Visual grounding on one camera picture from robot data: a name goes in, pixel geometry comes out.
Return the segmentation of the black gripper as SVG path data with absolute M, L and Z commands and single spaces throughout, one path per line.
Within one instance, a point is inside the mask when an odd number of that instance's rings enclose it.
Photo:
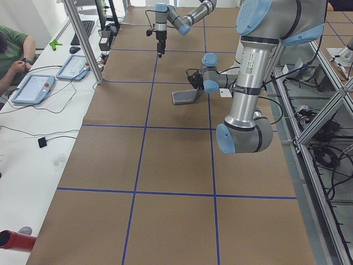
M 162 54 L 165 54 L 165 42 L 167 40 L 167 31 L 157 30 L 156 39 L 158 40 L 158 43 L 157 43 L 158 57 L 162 57 Z

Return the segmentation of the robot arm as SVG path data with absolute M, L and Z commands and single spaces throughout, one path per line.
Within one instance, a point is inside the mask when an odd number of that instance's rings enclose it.
M 154 10 L 155 24 L 151 31 L 156 33 L 158 41 L 157 54 L 159 58 L 165 54 L 168 22 L 171 23 L 179 34 L 185 36 L 194 24 L 212 13 L 217 5 L 216 0 L 200 1 L 200 3 L 198 7 L 184 16 L 181 16 L 171 5 L 156 3 Z
M 232 85 L 232 107 L 216 129 L 222 152 L 261 152 L 271 144 L 271 124 L 256 110 L 270 53 L 278 44 L 299 45 L 321 37 L 326 11 L 326 1 L 243 3 L 236 22 L 243 54 Z

